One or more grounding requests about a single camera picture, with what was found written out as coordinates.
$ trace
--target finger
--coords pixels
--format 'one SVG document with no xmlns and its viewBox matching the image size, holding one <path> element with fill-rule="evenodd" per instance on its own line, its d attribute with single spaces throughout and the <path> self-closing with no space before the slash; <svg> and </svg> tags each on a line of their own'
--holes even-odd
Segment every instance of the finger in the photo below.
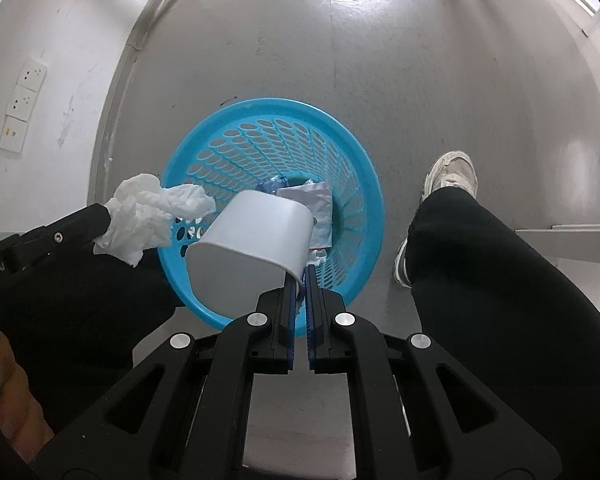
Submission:
<svg viewBox="0 0 600 480">
<path fill-rule="evenodd" d="M 7 336 L 0 332 L 0 388 L 9 380 L 16 366 Z"/>
<path fill-rule="evenodd" d="M 27 420 L 20 427 L 13 439 L 13 449 L 29 463 L 38 455 L 45 443 L 46 422 L 42 415 L 42 407 L 33 396 L 29 397 Z"/>
<path fill-rule="evenodd" d="M 0 429 L 10 440 L 27 421 L 29 397 L 31 394 L 27 374 L 20 366 L 15 365 L 13 374 L 0 391 Z"/>
</svg>

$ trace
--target shoe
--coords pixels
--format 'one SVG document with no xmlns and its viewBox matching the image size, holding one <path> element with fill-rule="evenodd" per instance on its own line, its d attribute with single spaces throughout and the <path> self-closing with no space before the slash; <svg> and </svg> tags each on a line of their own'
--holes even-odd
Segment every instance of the shoe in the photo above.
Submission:
<svg viewBox="0 0 600 480">
<path fill-rule="evenodd" d="M 459 187 L 475 198 L 478 178 L 469 155 L 465 152 L 448 152 L 441 156 L 424 179 L 420 202 L 441 187 Z"/>
<path fill-rule="evenodd" d="M 411 282 L 409 280 L 409 277 L 407 276 L 407 260 L 404 257 L 406 250 L 407 238 L 405 238 L 402 244 L 400 245 L 400 249 L 398 249 L 398 254 L 396 255 L 394 260 L 394 280 L 398 282 L 399 285 L 411 288 Z"/>
<path fill-rule="evenodd" d="M 441 187 L 459 187 L 475 198 L 478 191 L 478 178 L 474 164 L 464 152 L 448 152 L 441 156 L 431 167 L 424 179 L 420 203 Z M 394 280 L 400 285 L 411 288 L 406 266 L 407 238 L 404 239 L 394 260 Z"/>
</svg>

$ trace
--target electrical outlet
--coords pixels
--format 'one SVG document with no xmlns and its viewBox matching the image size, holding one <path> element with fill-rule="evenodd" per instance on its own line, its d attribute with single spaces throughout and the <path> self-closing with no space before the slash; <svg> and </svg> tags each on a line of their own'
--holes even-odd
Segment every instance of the electrical outlet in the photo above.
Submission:
<svg viewBox="0 0 600 480">
<path fill-rule="evenodd" d="M 40 85 L 46 75 L 46 65 L 43 65 L 35 59 L 30 57 L 25 61 L 24 68 L 20 73 L 20 77 L 16 81 L 19 85 L 22 85 L 29 90 L 37 92 L 40 90 Z"/>
<path fill-rule="evenodd" d="M 0 147 L 13 153 L 20 153 L 27 135 L 27 126 L 29 125 L 25 121 L 7 116 L 0 134 Z"/>
<path fill-rule="evenodd" d="M 6 114 L 21 121 L 29 121 L 37 95 L 33 90 L 24 88 L 22 85 L 16 85 L 7 104 Z"/>
</svg>

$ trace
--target person's leg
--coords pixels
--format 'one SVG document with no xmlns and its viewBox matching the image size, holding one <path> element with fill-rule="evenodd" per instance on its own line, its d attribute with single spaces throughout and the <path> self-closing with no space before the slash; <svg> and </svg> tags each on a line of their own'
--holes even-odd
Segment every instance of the person's leg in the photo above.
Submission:
<svg viewBox="0 0 600 480">
<path fill-rule="evenodd" d="M 600 463 L 600 314 L 466 186 L 429 193 L 404 251 L 423 332 L 554 444 L 565 478 L 582 478 Z"/>
<path fill-rule="evenodd" d="M 465 152 L 447 152 L 442 155 L 427 173 L 422 186 L 420 203 L 432 192 L 443 187 L 457 187 L 475 198 L 478 193 L 478 179 L 474 164 Z M 394 260 L 394 280 L 402 286 L 411 287 L 406 269 L 407 236 Z"/>
</svg>

